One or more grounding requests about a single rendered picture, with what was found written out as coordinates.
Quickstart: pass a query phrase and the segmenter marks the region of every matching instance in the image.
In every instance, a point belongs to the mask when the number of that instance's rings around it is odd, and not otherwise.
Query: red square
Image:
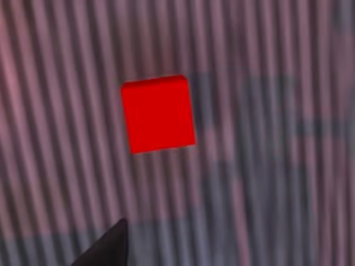
[[[195,144],[189,83],[184,76],[127,82],[121,95],[132,153]]]

